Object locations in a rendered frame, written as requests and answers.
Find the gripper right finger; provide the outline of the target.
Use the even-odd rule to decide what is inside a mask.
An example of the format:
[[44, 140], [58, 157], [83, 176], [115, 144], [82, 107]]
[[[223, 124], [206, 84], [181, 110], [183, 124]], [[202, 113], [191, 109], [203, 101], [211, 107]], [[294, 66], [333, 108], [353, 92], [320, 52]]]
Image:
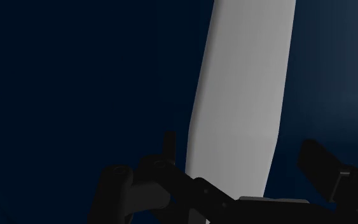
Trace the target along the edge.
[[328, 203], [339, 224], [358, 224], [358, 167], [340, 162], [314, 139], [301, 144], [297, 166]]

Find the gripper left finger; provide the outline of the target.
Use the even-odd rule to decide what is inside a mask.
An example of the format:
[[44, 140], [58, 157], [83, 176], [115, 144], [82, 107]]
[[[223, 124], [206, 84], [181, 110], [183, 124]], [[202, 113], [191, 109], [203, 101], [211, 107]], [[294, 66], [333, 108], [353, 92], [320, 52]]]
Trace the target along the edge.
[[131, 224], [149, 211], [161, 224], [232, 224], [236, 201], [203, 178], [175, 165], [176, 133], [166, 131], [161, 154], [141, 158], [138, 168], [105, 167], [86, 224]]

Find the white long rounded object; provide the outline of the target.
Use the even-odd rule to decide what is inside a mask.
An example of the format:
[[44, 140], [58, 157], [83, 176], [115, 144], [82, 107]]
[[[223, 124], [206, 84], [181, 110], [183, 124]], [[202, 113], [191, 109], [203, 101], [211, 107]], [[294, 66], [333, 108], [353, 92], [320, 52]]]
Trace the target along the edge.
[[296, 0], [215, 0], [185, 171], [262, 197], [277, 144]]

